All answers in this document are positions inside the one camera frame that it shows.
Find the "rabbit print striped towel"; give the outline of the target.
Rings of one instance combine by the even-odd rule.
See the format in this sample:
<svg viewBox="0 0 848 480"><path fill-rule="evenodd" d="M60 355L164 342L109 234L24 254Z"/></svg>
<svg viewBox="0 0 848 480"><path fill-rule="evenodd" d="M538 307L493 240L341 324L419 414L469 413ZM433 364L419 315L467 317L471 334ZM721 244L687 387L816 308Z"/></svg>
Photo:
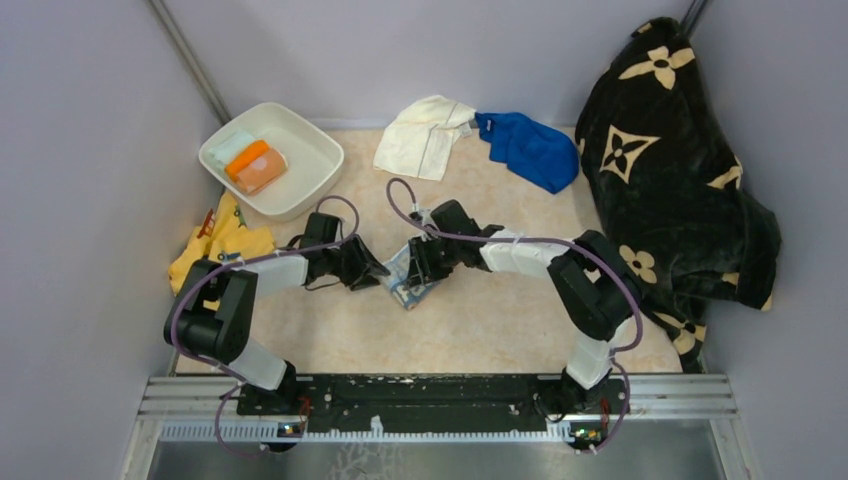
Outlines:
<svg viewBox="0 0 848 480"><path fill-rule="evenodd" d="M409 247L402 247L388 260L383 262L383 266L389 271L389 275L381 278L381 284L386 288L391 297L407 311L416 308L440 285L440 281L436 281L426 285L408 286L406 280L409 273L410 260Z"/></svg>

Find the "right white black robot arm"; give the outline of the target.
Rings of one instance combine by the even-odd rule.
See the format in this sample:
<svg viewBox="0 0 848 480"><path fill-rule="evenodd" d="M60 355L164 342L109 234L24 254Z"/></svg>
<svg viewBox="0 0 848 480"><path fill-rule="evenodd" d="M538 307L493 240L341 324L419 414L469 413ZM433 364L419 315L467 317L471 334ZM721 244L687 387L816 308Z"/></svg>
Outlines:
<svg viewBox="0 0 848 480"><path fill-rule="evenodd" d="M614 340L641 298L635 277L601 233L588 230L566 243L530 242L490 225L471 240L458 233L422 233L408 241L408 248L409 287L444 280L459 264L551 281L578 331L563 370L561 398L576 412L599 403L612 370Z"/></svg>

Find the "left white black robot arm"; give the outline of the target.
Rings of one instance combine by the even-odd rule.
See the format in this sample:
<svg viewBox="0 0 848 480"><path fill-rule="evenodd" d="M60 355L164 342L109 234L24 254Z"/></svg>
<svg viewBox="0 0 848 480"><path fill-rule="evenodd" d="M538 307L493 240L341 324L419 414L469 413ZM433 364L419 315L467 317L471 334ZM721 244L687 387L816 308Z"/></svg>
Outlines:
<svg viewBox="0 0 848 480"><path fill-rule="evenodd" d="M296 368L251 338L256 299L307 287L324 276L357 291L379 285L388 275L357 234L336 241L301 234L281 250L247 263L238 261L228 270L201 259L190 267L163 336L180 353L260 389L263 404L285 414L300 399Z"/></svg>

